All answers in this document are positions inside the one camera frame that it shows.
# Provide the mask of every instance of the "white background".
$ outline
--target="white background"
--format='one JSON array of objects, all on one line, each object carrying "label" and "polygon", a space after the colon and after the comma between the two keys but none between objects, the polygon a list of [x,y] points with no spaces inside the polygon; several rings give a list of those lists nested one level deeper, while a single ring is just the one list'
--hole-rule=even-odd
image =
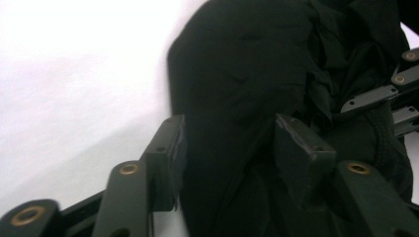
[{"label": "white background", "polygon": [[139,158],[170,117],[168,47],[203,2],[0,0],[0,216],[39,198],[67,208]]}]

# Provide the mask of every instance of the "rivet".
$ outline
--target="rivet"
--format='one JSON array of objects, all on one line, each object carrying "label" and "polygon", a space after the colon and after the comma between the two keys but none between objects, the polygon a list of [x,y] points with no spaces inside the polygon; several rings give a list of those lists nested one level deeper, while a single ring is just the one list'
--hole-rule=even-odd
[{"label": "rivet", "polygon": [[349,163],[348,170],[361,175],[367,175],[371,172],[369,167],[359,163]]},{"label": "rivet", "polygon": [[404,81],[405,81],[405,79],[404,79],[404,77],[402,77],[402,76],[396,76],[396,77],[394,78],[394,81],[395,81],[396,83],[398,83],[398,84],[403,84],[403,83],[404,83]]},{"label": "rivet", "polygon": [[23,226],[30,224],[43,215],[45,212],[45,207],[40,205],[34,205],[27,207],[23,210],[21,210],[19,213],[17,213],[15,216],[13,216],[11,220],[11,224],[14,226]]},{"label": "rivet", "polygon": [[135,164],[127,164],[120,168],[120,173],[122,175],[131,175],[138,171],[139,167]]},{"label": "rivet", "polygon": [[408,52],[408,53],[406,53],[406,55],[405,55],[405,58],[407,59],[407,60],[415,60],[416,59],[416,53],[414,53],[414,52]]}]

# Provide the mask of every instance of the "black cloth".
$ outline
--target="black cloth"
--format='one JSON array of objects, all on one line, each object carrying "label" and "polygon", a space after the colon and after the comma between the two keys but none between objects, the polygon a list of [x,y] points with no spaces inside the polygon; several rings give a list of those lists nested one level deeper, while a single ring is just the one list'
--hole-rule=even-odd
[{"label": "black cloth", "polygon": [[305,121],[338,160],[376,166],[411,196],[388,103],[340,114],[388,83],[408,49],[390,0],[210,0],[168,55],[173,114],[185,114],[181,202],[192,237],[280,236],[275,114]]}]

